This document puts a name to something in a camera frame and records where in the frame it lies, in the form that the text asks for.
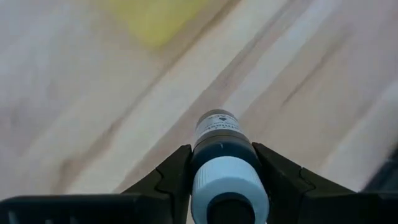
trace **white bottle cap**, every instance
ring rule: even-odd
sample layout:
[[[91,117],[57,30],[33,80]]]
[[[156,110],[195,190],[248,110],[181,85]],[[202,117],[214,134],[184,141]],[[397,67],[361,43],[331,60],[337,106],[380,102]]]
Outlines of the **white bottle cap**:
[[[207,224],[209,203],[223,193],[246,197],[254,211],[255,224],[266,222],[269,201],[256,170],[242,159],[223,156],[206,162],[195,174],[191,210],[196,224]]]

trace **black cap top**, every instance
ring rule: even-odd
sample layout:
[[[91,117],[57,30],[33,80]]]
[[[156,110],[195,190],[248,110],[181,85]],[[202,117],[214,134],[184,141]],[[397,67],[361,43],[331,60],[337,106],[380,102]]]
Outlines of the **black cap top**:
[[[254,224],[256,221],[249,201],[237,193],[225,193],[215,197],[207,210],[209,224]]]

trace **wood grain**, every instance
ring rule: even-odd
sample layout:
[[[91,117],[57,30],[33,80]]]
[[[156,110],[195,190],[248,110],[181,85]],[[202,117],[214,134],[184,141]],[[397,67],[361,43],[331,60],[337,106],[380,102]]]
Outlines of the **wood grain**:
[[[395,0],[218,1],[159,50],[94,1],[31,4],[0,1],[1,198],[120,192],[214,108],[354,190],[397,142]]]

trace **bottle label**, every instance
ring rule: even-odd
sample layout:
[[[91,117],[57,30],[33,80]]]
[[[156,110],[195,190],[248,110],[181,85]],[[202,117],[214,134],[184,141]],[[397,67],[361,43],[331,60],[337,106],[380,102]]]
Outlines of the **bottle label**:
[[[227,114],[213,114],[200,122],[195,135],[197,139],[200,139],[204,134],[219,129],[232,130],[243,134],[238,121],[234,117]]]

